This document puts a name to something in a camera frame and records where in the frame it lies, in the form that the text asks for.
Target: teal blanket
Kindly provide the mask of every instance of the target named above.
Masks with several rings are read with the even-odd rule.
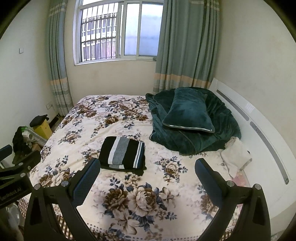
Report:
[[[210,90],[191,87],[207,94],[207,112],[215,127],[214,133],[167,127],[162,124],[172,105],[175,89],[165,90],[156,95],[146,94],[153,118],[153,131],[150,140],[178,151],[181,155],[195,155],[202,151],[224,149],[232,136],[241,138],[239,125],[225,104]]]

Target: folded striped sweater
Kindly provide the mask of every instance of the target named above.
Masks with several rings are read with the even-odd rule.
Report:
[[[106,137],[101,147],[101,168],[143,175],[145,143],[126,137]]]

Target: wall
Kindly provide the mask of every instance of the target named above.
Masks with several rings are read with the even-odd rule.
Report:
[[[155,62],[109,61],[74,66],[73,19],[76,0],[69,0],[65,20],[65,58],[74,104],[87,95],[145,95],[153,90]]]
[[[263,0],[221,0],[220,33],[214,77],[252,103],[296,156],[296,43],[291,34]],[[272,231],[284,229],[295,212],[293,204],[272,219]]]
[[[29,126],[35,116],[57,114],[53,107],[46,109],[54,103],[45,58],[48,7],[49,0],[32,0],[0,39],[0,147],[12,144],[17,128]]]

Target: white headboard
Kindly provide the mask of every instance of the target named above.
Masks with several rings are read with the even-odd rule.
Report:
[[[245,98],[213,79],[210,90],[232,111],[253,161],[244,169],[250,186],[262,186],[270,218],[296,201],[296,159],[275,127]]]

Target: floral blanket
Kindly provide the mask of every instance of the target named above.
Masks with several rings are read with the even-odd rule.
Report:
[[[203,157],[229,180],[227,168],[218,151],[180,156],[150,141],[151,132],[152,117],[143,96],[87,96],[42,149],[42,161],[30,173],[32,184],[49,187],[71,180],[92,157],[99,157],[107,136],[144,141],[143,176],[101,169],[83,205],[77,207],[79,213],[99,240],[197,240],[218,208],[195,174],[195,161]],[[61,217],[57,205],[54,209]],[[239,208],[228,231],[238,215]]]

